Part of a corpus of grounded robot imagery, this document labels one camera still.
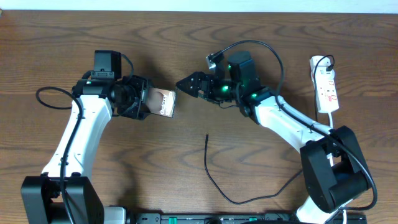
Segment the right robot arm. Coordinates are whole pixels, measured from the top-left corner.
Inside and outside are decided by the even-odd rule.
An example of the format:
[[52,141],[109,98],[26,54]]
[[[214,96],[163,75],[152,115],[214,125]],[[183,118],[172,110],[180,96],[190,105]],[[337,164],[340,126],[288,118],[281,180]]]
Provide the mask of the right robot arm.
[[206,60],[212,73],[194,72],[178,81],[177,89],[217,105],[236,102],[245,117],[271,129],[300,153],[308,198],[295,212],[298,221],[328,223],[350,201],[375,188],[350,128],[333,129],[291,107],[276,91],[262,85],[247,51],[232,54],[227,68],[220,52]]

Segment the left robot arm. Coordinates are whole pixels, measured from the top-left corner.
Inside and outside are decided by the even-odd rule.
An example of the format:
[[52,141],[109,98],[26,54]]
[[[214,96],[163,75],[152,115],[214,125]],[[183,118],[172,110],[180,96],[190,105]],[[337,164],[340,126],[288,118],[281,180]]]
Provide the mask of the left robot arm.
[[105,79],[82,78],[66,95],[71,115],[49,163],[37,176],[27,176],[21,196],[29,223],[134,223],[130,212],[105,207],[91,175],[99,141],[113,117],[144,119],[141,111],[149,88],[138,76]]

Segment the bronze Galaxy smartphone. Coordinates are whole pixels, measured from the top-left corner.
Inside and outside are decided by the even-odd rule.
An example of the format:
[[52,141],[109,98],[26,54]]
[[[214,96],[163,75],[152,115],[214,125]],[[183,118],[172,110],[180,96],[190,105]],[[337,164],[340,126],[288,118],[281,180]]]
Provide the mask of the bronze Galaxy smartphone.
[[176,92],[160,88],[149,88],[146,106],[152,114],[172,118],[174,116]]

